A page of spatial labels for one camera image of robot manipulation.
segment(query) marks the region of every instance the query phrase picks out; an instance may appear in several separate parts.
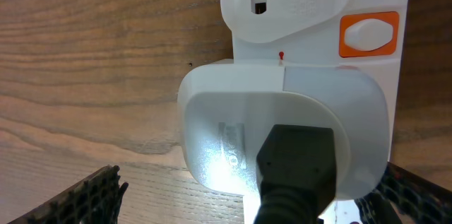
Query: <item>orange button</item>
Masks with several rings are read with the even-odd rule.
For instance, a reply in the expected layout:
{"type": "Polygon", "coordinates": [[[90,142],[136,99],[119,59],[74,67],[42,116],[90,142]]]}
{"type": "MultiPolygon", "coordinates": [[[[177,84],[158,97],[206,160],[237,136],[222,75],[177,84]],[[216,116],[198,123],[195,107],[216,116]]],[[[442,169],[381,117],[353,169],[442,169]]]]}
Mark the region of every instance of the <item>orange button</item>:
{"type": "Polygon", "coordinates": [[[366,13],[358,15],[343,16],[340,20],[340,41],[339,41],[339,55],[344,58],[349,57],[369,57],[378,55],[389,55],[396,51],[397,35],[398,35],[399,15],[397,12],[382,12],[382,13],[366,13]],[[390,42],[384,46],[372,51],[360,51],[345,44],[345,31],[355,23],[366,19],[382,20],[385,23],[392,25],[393,36],[390,42]]]}

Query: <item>orange switch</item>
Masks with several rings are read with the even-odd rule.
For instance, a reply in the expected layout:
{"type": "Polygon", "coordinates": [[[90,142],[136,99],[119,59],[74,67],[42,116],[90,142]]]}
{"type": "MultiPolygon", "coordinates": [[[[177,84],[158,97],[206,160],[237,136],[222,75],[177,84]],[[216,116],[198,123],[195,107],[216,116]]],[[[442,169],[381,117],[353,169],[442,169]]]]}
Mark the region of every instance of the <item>orange switch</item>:
{"type": "Polygon", "coordinates": [[[393,54],[397,47],[398,24],[397,12],[343,16],[339,55],[349,58],[393,54]]]}

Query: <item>wooden table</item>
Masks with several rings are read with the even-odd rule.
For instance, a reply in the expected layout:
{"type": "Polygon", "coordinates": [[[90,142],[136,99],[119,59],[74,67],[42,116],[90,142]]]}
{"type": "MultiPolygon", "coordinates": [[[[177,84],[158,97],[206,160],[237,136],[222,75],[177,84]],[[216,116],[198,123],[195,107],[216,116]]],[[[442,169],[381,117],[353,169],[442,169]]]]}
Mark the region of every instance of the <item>wooden table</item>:
{"type": "MultiPolygon", "coordinates": [[[[452,189],[452,0],[410,0],[393,161],[452,189]]],[[[232,56],[219,0],[0,0],[0,223],[106,164],[130,183],[120,223],[240,223],[197,184],[176,99],[232,56]]]]}

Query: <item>white oval button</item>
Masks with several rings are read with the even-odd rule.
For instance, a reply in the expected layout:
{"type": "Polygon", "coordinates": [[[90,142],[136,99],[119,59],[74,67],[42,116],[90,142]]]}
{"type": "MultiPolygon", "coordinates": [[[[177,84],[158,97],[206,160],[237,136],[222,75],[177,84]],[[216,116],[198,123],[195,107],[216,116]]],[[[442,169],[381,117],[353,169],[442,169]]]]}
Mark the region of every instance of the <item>white oval button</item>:
{"type": "Polygon", "coordinates": [[[378,19],[361,20],[345,30],[345,44],[359,51],[372,51],[393,39],[393,26],[378,19]]]}

